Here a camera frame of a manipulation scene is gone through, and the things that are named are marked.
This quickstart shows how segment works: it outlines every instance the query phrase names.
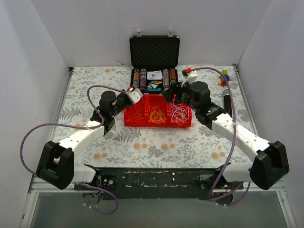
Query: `wall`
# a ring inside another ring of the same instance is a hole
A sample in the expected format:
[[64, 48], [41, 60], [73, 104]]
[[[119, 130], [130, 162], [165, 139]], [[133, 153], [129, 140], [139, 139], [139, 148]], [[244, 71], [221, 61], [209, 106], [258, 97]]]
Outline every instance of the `wall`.
[[272, 0], [239, 63], [260, 135], [286, 146], [284, 181], [298, 227], [304, 227], [303, 20], [302, 0]]
[[[19, 227], [31, 174], [19, 147], [32, 127], [54, 121], [68, 68], [30, 0], [0, 0], [0, 227]], [[26, 142], [36, 169], [50, 128]]]
[[32, 0], [69, 67], [131, 64], [129, 37], [180, 35], [179, 64], [238, 63], [270, 0]]

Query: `floral tablecloth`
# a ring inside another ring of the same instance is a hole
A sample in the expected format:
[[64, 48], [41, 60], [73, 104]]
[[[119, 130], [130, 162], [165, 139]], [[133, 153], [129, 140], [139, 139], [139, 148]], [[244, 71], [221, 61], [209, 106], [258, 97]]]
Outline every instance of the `floral tablecloth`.
[[[185, 67], [177, 67], [179, 81], [184, 79], [181, 71]], [[228, 71], [237, 122], [252, 131], [248, 110], [233, 67], [215, 68]], [[88, 87], [101, 84], [127, 88], [130, 84], [131, 69], [128, 66], [75, 67], [59, 123], [85, 125], [93, 113], [86, 97]], [[223, 107], [222, 92], [225, 88], [218, 85], [218, 74], [211, 70], [201, 70], [198, 75], [197, 80], [208, 84], [212, 101]], [[90, 95], [96, 105], [103, 91], [105, 89], [91, 90]], [[117, 115], [112, 130], [84, 149], [76, 157], [76, 164], [91, 164], [96, 167], [216, 168], [224, 163], [231, 147], [230, 141], [201, 125], [194, 114], [191, 128], [188, 129], [125, 127], [123, 117], [122, 112]], [[57, 127], [53, 140], [59, 141], [74, 132], [74, 129]], [[236, 148], [231, 162], [248, 161], [248, 157]]]

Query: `microphone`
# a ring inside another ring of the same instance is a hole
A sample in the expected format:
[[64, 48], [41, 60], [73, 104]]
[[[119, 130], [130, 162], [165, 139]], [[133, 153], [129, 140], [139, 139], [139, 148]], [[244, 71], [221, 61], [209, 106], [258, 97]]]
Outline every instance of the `microphone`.
[[223, 98], [224, 98], [224, 109], [232, 117], [231, 98], [229, 95], [229, 90], [227, 89], [224, 90]]

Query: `red plastic bin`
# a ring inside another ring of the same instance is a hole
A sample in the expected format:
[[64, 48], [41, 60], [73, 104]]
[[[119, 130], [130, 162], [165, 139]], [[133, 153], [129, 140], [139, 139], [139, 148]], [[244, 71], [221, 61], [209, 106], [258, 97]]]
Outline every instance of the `red plastic bin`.
[[[175, 118], [171, 118], [172, 106], [168, 104], [162, 95], [145, 94], [140, 102], [134, 104], [124, 111], [124, 125], [131, 127], [191, 127], [192, 111], [184, 103], [180, 106], [187, 107], [187, 118], [185, 122], [181, 122]], [[158, 107], [166, 115], [166, 119], [162, 123], [153, 123], [150, 121], [150, 110]]]

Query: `stack of poker chips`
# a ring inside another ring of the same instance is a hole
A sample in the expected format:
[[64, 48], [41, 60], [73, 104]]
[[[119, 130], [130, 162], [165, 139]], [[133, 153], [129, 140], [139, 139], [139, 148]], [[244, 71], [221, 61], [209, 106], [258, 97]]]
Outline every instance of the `stack of poker chips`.
[[133, 75], [133, 85], [132, 85], [132, 87], [134, 89], [139, 88], [139, 78], [140, 78], [139, 69], [135, 69], [134, 70], [134, 75]]
[[168, 69], [164, 69], [162, 71], [162, 82], [163, 82], [164, 91], [169, 89], [170, 84], [169, 84], [169, 70]]
[[147, 81], [147, 70], [146, 69], [141, 69], [141, 77], [140, 77], [140, 82], [139, 82], [139, 89], [141, 91], [146, 91], [146, 81]]
[[169, 70], [169, 78], [170, 78], [170, 86], [174, 83], [176, 83], [176, 73], [175, 69], [170, 69]]

